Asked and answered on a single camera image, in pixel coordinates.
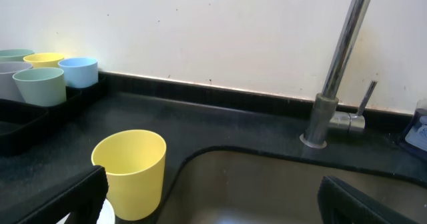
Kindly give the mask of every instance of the clear plastic bottle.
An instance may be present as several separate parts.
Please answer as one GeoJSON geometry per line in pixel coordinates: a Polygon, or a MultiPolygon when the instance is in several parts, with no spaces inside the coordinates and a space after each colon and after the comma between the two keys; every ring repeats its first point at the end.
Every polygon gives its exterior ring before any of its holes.
{"type": "Polygon", "coordinates": [[[414,116],[403,132],[400,145],[427,160],[427,99],[417,102],[414,116]]]}

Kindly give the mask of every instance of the black countertop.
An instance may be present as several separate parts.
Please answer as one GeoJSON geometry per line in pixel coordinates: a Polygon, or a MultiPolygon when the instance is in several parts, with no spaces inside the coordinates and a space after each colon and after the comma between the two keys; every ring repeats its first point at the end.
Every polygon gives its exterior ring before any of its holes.
{"type": "MultiPolygon", "coordinates": [[[[393,134],[367,130],[363,136],[330,135],[328,147],[317,150],[299,140],[307,123],[306,119],[112,93],[28,152],[0,157],[0,209],[83,171],[91,166],[91,152],[102,139],[129,129],[148,129],[166,140],[163,196],[184,160],[208,147],[245,148],[427,185],[427,165],[395,145],[393,134]]],[[[154,223],[154,219],[135,223],[154,223]]]]}

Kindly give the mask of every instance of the black tray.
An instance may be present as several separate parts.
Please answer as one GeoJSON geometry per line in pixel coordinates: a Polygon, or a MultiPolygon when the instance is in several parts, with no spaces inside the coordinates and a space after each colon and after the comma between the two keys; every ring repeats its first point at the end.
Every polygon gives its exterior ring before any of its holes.
{"type": "Polygon", "coordinates": [[[67,100],[53,107],[0,99],[0,156],[18,155],[107,93],[105,77],[86,88],[67,87],[67,100]]]}

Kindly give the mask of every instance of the cup rim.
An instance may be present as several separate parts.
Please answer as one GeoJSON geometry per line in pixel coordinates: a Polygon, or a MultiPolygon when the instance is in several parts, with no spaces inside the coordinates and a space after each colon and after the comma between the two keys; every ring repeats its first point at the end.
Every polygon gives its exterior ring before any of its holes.
{"type": "Polygon", "coordinates": [[[34,53],[34,54],[30,54],[27,56],[24,56],[23,60],[26,62],[31,62],[31,63],[45,63],[48,61],[60,61],[64,59],[64,54],[62,53],[34,53]],[[31,60],[32,57],[36,57],[36,56],[43,56],[43,55],[55,55],[52,58],[46,59],[46,60],[42,60],[42,61],[36,61],[36,60],[31,60]]]}
{"type": "Polygon", "coordinates": [[[0,66],[2,66],[2,65],[15,65],[17,63],[22,63],[22,64],[25,63],[27,66],[24,66],[24,68],[22,68],[20,70],[16,70],[16,71],[10,71],[10,72],[1,72],[0,71],[0,75],[18,73],[20,71],[25,71],[25,70],[31,69],[33,67],[33,64],[25,62],[25,61],[4,61],[4,62],[0,62],[0,66]]]}
{"type": "Polygon", "coordinates": [[[6,57],[22,57],[22,56],[28,56],[28,55],[32,55],[34,54],[33,50],[30,49],[4,49],[4,50],[0,50],[0,57],[1,58],[6,58],[6,57]],[[28,51],[29,53],[27,54],[20,54],[20,55],[2,55],[1,52],[3,51],[28,51]]]}
{"type": "Polygon", "coordinates": [[[93,58],[93,57],[72,57],[72,58],[66,58],[66,59],[64,59],[64,60],[60,60],[59,62],[58,62],[58,66],[60,66],[60,67],[68,67],[68,68],[75,68],[75,67],[88,67],[88,66],[90,66],[90,65],[94,65],[94,64],[96,64],[96,63],[98,63],[98,60],[96,59],[96,58],[93,58]],[[88,59],[88,60],[91,60],[91,61],[93,61],[92,63],[90,63],[90,64],[84,64],[84,65],[75,65],[75,66],[71,66],[71,65],[67,65],[67,64],[64,64],[64,63],[66,63],[66,62],[68,62],[68,61],[71,61],[71,60],[76,60],[76,59],[88,59]]]}
{"type": "Polygon", "coordinates": [[[57,68],[57,67],[40,67],[40,68],[34,68],[34,69],[27,69],[27,70],[22,70],[22,71],[18,71],[17,73],[13,74],[12,78],[16,81],[25,81],[25,82],[34,82],[34,81],[47,81],[47,80],[51,80],[51,79],[55,79],[57,77],[60,77],[64,74],[64,70],[62,70],[61,68],[57,68]],[[54,69],[54,70],[60,70],[58,72],[58,74],[52,76],[52,77],[48,77],[48,78],[44,78],[44,79],[37,79],[37,80],[26,80],[26,79],[20,79],[17,76],[21,75],[24,72],[28,72],[28,71],[42,71],[44,69],[54,69]]]}
{"type": "Polygon", "coordinates": [[[128,176],[128,175],[134,175],[134,174],[137,174],[137,173],[141,173],[141,172],[144,172],[144,171],[147,171],[148,169],[151,169],[152,167],[154,167],[155,165],[157,165],[162,159],[163,159],[163,157],[166,155],[166,149],[167,149],[167,146],[166,146],[166,141],[165,141],[165,139],[163,138],[163,137],[161,137],[161,135],[159,135],[159,134],[157,134],[157,133],[155,133],[154,131],[148,131],[148,130],[143,130],[143,129],[132,129],[132,130],[127,130],[127,131],[120,131],[120,132],[118,132],[118,133],[114,133],[113,135],[109,135],[108,137],[106,137],[106,138],[104,138],[104,139],[102,139],[102,141],[100,141],[96,146],[95,146],[95,148],[93,149],[93,151],[92,151],[92,154],[91,154],[91,162],[92,162],[92,165],[98,165],[98,164],[95,164],[95,162],[93,161],[93,154],[95,153],[95,151],[96,151],[96,149],[104,142],[104,141],[106,141],[107,139],[109,139],[109,138],[111,138],[111,137],[113,137],[113,136],[115,136],[115,135],[119,135],[119,134],[122,134],[122,133],[127,133],[127,132],[132,132],[132,131],[139,131],[139,132],[148,132],[148,133],[151,133],[151,134],[154,134],[154,135],[157,135],[158,137],[160,137],[160,139],[162,140],[162,143],[163,143],[163,146],[165,147],[164,148],[164,152],[161,154],[161,158],[159,158],[155,163],[153,163],[153,165],[150,165],[149,167],[146,167],[145,169],[141,169],[141,170],[139,170],[139,171],[134,171],[133,173],[124,173],[124,174],[117,174],[117,173],[110,173],[110,172],[107,172],[107,170],[105,170],[105,173],[106,174],[108,174],[108,175],[112,175],[112,176],[128,176]]]}

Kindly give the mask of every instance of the black backsplash ledge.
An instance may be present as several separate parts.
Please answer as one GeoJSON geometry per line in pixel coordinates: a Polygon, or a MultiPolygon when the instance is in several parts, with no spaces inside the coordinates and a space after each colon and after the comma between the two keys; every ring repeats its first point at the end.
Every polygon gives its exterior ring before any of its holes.
{"type": "MultiPolygon", "coordinates": [[[[191,85],[145,77],[102,73],[110,91],[213,105],[216,107],[252,111],[270,115],[284,115],[309,119],[313,101],[277,97],[257,93],[191,85]]],[[[339,105],[337,111],[355,113],[357,108],[339,105]]],[[[367,109],[364,112],[366,128],[385,133],[399,133],[410,122],[411,115],[367,109]]]]}

